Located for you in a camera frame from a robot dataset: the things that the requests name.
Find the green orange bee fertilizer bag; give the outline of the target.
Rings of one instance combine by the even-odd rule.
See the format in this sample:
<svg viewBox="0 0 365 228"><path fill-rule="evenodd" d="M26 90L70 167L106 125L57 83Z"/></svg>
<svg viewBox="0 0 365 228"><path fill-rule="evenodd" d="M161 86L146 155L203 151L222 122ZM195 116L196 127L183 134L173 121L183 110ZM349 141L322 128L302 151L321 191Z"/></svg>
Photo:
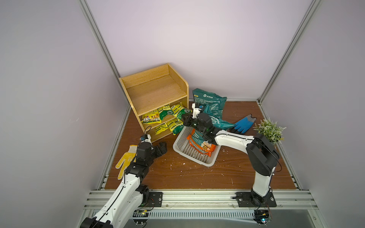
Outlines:
<svg viewBox="0 0 365 228"><path fill-rule="evenodd" d="M187 136L188 143L200 154L211 157L213 151L216 149L216 145L203 139L202 134L193 129Z"/></svg>

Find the tall green yellow fertilizer bag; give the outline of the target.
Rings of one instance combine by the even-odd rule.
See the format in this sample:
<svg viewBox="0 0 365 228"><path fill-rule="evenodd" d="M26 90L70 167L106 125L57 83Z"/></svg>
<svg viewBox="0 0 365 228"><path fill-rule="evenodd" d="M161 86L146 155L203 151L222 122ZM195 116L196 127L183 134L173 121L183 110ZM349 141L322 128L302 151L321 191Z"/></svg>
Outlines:
<svg viewBox="0 0 365 228"><path fill-rule="evenodd" d="M194 102L202 109L202 112L208 114L211 118L214 127L227 130L234 126L234 124L222 119L227 97L221 97L213 92L207 92L199 88L193 90L193 97Z"/></svg>

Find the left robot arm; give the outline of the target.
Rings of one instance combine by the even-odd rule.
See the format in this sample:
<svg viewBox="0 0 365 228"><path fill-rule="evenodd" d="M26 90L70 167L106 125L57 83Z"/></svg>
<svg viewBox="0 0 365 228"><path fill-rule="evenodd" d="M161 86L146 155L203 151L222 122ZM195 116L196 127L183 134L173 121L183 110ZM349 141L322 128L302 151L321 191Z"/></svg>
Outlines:
<svg viewBox="0 0 365 228"><path fill-rule="evenodd" d="M123 228L133 213L148 204L149 189L142 181L149 172L154 159L167 153L167 143L152 145L145 140L130 145L125 155L130 161L124 168L122 181L108 202L92 218L85 218L81 228Z"/></svg>

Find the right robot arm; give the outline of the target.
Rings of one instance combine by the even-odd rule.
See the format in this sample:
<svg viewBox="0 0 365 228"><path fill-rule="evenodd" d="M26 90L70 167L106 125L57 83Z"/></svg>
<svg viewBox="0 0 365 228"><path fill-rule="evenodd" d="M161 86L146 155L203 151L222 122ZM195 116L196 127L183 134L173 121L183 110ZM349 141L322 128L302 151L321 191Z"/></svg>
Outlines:
<svg viewBox="0 0 365 228"><path fill-rule="evenodd" d="M216 128L206 113L182 115L183 125L193 128L207 143L227 146L248 155L255 170L250 197L253 204L271 199L271 180L279 164L279 154L272 143L262 134L246 136Z"/></svg>

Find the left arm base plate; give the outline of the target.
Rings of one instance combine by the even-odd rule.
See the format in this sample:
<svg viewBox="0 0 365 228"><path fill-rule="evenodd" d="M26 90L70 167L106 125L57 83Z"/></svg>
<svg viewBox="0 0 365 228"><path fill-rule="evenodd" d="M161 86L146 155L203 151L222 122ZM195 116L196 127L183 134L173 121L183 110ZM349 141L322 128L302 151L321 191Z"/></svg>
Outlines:
<svg viewBox="0 0 365 228"><path fill-rule="evenodd" d="M162 207L163 192L149 192L143 194L140 208L160 208Z"/></svg>

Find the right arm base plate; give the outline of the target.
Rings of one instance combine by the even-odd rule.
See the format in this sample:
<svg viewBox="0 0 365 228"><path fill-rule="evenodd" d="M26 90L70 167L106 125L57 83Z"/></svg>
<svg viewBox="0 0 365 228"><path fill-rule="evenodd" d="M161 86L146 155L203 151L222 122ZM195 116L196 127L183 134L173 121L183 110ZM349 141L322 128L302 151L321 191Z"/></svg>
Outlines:
<svg viewBox="0 0 365 228"><path fill-rule="evenodd" d="M268 192L264 197L255 192L236 192L232 199L236 200L239 207L277 207L277 203L272 192Z"/></svg>

